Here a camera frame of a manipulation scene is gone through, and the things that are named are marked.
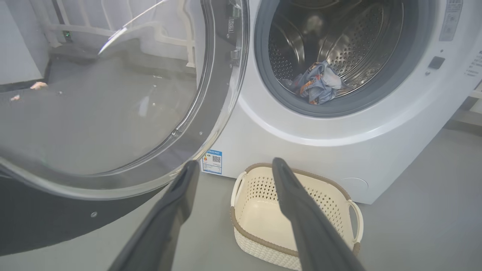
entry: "clothes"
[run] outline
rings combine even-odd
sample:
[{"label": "clothes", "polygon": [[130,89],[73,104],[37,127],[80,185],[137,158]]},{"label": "clothes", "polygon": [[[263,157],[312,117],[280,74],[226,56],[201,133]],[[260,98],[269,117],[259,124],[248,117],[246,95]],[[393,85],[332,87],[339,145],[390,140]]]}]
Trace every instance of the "clothes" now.
[{"label": "clothes", "polygon": [[350,90],[343,80],[330,68],[328,62],[315,62],[304,74],[281,82],[288,90],[314,105],[326,103],[340,93]]}]

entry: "white plastic basket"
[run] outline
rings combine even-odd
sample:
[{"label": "white plastic basket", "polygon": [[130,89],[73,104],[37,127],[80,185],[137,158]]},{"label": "white plastic basket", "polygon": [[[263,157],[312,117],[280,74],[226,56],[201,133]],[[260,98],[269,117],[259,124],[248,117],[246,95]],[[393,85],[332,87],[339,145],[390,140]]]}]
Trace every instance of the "white plastic basket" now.
[{"label": "white plastic basket", "polygon": [[[363,217],[347,192],[326,178],[292,170],[303,187],[357,254],[363,236]],[[349,207],[358,221],[353,237]],[[241,173],[231,195],[231,221],[240,248],[248,254],[286,268],[301,270],[291,222],[282,214],[271,164],[255,164]]]}]

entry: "sticker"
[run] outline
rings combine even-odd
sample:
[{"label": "sticker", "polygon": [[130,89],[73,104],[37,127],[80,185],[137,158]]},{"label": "sticker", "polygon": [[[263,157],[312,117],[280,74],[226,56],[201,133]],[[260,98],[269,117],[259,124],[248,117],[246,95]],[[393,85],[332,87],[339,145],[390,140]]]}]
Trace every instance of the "sticker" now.
[{"label": "sticker", "polygon": [[210,149],[202,158],[202,170],[209,173],[223,172],[223,153]]},{"label": "sticker", "polygon": [[482,51],[472,59],[471,64],[465,70],[464,74],[470,77],[477,77],[479,74],[482,73]]},{"label": "sticker", "polygon": [[234,33],[234,20],[228,21],[228,33]]},{"label": "sticker", "polygon": [[454,39],[463,2],[463,0],[447,0],[447,9],[445,10],[439,41],[452,41]]}]

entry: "energy label sticker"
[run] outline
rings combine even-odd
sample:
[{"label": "energy label sticker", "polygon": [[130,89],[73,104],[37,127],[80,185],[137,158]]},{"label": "energy label sticker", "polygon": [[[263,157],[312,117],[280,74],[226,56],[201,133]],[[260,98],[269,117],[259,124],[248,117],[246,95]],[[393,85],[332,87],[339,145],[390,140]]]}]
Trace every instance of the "energy label sticker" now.
[{"label": "energy label sticker", "polygon": [[209,173],[221,174],[223,172],[223,153],[210,149],[202,158],[202,170]]}]

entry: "black button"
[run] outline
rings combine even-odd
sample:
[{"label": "black button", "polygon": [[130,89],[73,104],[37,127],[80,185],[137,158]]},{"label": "black button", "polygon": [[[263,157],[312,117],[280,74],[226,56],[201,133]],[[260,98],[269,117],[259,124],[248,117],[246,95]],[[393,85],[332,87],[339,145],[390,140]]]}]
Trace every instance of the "black button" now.
[{"label": "black button", "polygon": [[430,64],[428,65],[429,68],[440,69],[442,63],[445,61],[445,58],[434,56]]}]

